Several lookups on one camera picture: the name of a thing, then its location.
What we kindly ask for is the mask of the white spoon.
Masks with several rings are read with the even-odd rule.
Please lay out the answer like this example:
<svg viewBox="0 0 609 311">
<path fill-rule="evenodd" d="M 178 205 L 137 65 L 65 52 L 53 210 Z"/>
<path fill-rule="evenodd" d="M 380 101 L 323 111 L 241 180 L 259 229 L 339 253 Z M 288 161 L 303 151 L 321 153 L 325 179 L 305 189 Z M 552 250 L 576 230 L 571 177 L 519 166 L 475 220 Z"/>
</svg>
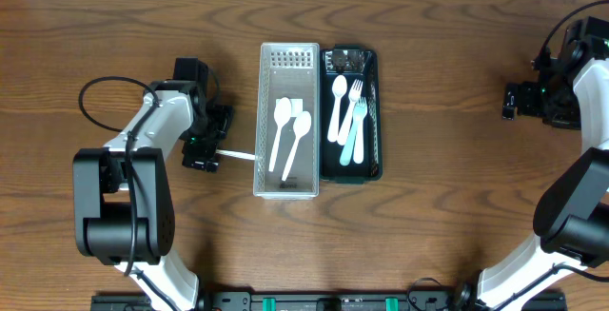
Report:
<svg viewBox="0 0 609 311">
<path fill-rule="evenodd" d="M 327 141 L 335 143 L 339 136 L 339 116 L 341 108 L 341 100 L 347 91 L 347 81 L 343 75 L 338 75 L 332 84 L 332 93 L 334 96 L 334 105 L 330 117 L 330 122 L 327 132 Z"/>
<path fill-rule="evenodd" d="M 294 131 L 294 135 L 295 135 L 295 140 L 294 143 L 292 145 L 292 148 L 290 149 L 290 152 L 288 154 L 286 163 L 285 163 L 285 168 L 282 174 L 282 181 L 284 182 L 290 172 L 290 169 L 294 163 L 294 159 L 295 159 L 295 155 L 297 152 L 297 148 L 298 148 L 298 144 L 300 142 L 300 140 L 308 133 L 308 131 L 311 128 L 311 124 L 312 124 L 312 117 L 311 114 L 308 111 L 303 111 L 301 112 L 295 119 L 294 124 L 293 124 L 293 131 Z"/>
<path fill-rule="evenodd" d="M 255 159 L 256 159 L 256 156 L 254 154 L 239 152 L 239 151 L 217 149 L 216 153 L 219 155 L 224 155 L 224 156 L 233 157 L 233 158 L 242 159 L 242 160 L 248 160 L 248 161 L 255 161 Z"/>
<path fill-rule="evenodd" d="M 273 117 L 274 117 L 274 121 L 276 123 L 277 129 L 276 129 L 273 146 L 271 149 L 271 155 L 270 155 L 270 159 L 269 159 L 269 167 L 268 167 L 269 172 L 274 171 L 274 168 L 276 165 L 276 160 L 277 160 L 277 155 L 278 155 L 278 150 L 279 150 L 279 145 L 281 142 L 282 129 L 291 118 L 291 109 L 292 109 L 291 101 L 287 97 L 281 98 L 276 103 Z"/>
</svg>

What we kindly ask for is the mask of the white fork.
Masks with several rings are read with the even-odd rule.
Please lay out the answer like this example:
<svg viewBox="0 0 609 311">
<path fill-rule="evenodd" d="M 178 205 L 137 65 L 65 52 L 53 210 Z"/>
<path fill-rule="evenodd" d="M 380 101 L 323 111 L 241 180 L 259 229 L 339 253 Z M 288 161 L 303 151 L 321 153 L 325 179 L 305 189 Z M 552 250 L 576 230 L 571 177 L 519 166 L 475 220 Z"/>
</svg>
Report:
<svg viewBox="0 0 609 311">
<path fill-rule="evenodd" d="M 357 125 L 354 149 L 353 149 L 353 162 L 355 164 L 361 164 L 363 162 L 363 124 L 362 120 L 365 116 L 357 116 L 356 119 L 359 121 Z"/>
<path fill-rule="evenodd" d="M 356 79 L 353 82 L 351 89 L 348 92 L 349 105 L 348 105 L 346 114 L 344 116 L 343 123 L 339 130 L 339 135 L 338 135 L 338 144 L 341 146 L 344 146 L 346 144 L 346 140 L 348 137 L 348 131 L 349 131 L 349 129 L 351 127 L 351 123 L 352 123 L 353 110 L 354 110 L 354 107 L 356 106 L 356 103 L 358 102 L 358 100 L 361 97 L 362 89 L 363 89 L 363 81 Z"/>
</svg>

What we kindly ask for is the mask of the pale blue plastic fork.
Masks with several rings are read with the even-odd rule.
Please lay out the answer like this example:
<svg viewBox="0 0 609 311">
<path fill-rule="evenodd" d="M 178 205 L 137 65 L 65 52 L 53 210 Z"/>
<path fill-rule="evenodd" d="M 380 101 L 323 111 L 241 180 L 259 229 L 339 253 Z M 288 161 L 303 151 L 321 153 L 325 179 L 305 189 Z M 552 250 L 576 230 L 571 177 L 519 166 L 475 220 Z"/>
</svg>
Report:
<svg viewBox="0 0 609 311">
<path fill-rule="evenodd" d="M 358 100 L 358 102 L 356 103 L 354 110 L 353 110 L 352 125 L 349 130 L 349 133 L 348 133 L 348 136 L 346 139 L 346 143 L 343 147 L 343 150 L 342 150 L 342 153 L 340 156 L 340 165 L 347 166 L 350 164 L 352 156 L 353 156 L 358 127 L 362 123 L 366 114 L 367 114 L 367 101 L 364 97 L 361 97 Z"/>
</svg>

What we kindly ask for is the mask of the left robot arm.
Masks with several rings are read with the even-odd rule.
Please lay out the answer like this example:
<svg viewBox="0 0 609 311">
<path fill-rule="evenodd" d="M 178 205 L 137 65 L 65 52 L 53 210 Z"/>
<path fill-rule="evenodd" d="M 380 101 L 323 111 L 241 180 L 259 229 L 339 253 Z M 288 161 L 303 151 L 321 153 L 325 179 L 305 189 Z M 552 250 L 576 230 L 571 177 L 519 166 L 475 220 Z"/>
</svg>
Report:
<svg viewBox="0 0 609 311">
<path fill-rule="evenodd" d="M 78 250 L 133 278 L 155 310 L 197 310 L 205 303 L 198 276 L 172 246 L 166 160 L 182 142 L 183 166 L 217 170 L 216 151 L 234 110 L 207 95 L 214 75 L 196 57 L 177 58 L 171 78 L 143 86 L 142 106 L 127 126 L 73 158 Z"/>
</svg>

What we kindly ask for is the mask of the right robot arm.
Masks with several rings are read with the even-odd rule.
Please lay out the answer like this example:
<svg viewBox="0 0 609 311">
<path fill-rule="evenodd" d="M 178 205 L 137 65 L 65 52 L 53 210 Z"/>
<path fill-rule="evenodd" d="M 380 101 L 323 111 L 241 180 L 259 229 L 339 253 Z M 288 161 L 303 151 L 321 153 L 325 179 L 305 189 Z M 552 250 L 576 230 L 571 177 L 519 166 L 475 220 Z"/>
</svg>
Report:
<svg viewBox="0 0 609 311">
<path fill-rule="evenodd" d="M 456 310 L 520 310 L 554 282 L 608 260 L 608 24 L 569 23 L 558 56 L 543 47 L 535 82 L 505 88 L 502 116 L 539 117 L 581 134 L 580 157 L 544 192 L 533 232 L 457 292 Z"/>
</svg>

